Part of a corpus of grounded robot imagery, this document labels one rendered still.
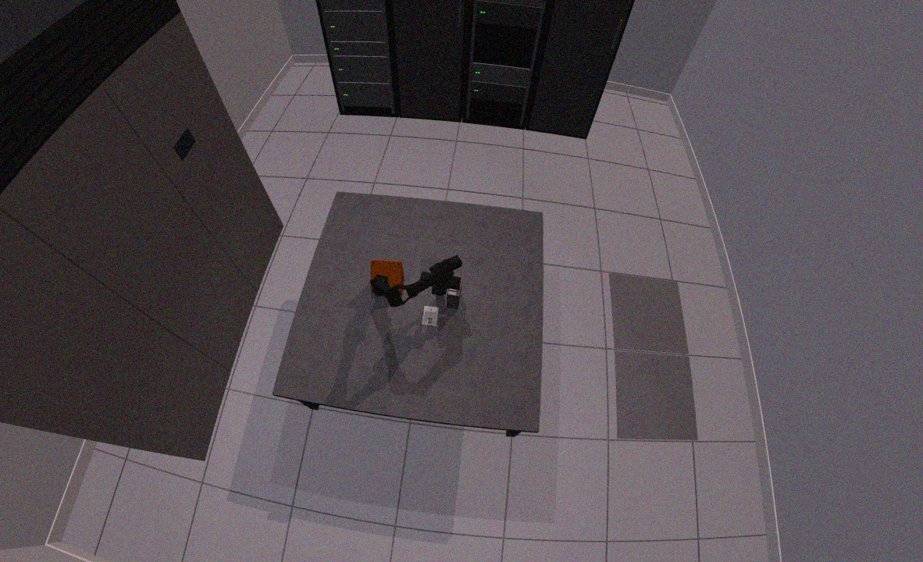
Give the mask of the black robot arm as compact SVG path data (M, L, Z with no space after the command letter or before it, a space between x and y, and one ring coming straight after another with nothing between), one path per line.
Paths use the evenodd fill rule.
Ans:
M462 267L462 260L459 260L459 257L455 255L450 259L444 259L434 264L434 266L429 268L432 274L416 281L414 284L409 284L407 286L402 284L389 286L389 277L380 275L375 276L375 279L371 279L369 282L371 282L377 297L384 296L387 301L389 301L391 307L397 308L407 304L409 298L416 297L418 293L421 293L432 285L432 293L443 296L447 292L446 282L444 281L450 280L452 276L454 276L452 270L458 269L459 267ZM407 301L402 301L400 291L398 291L397 288L407 290Z

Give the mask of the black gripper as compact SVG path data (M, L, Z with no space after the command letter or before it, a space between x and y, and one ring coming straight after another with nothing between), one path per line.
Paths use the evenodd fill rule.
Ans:
M429 272L422 272L421 279L425 278L427 275L429 275ZM452 276L450 280L444 282L446 282L447 289L458 290L459 288L459 277L457 276Z

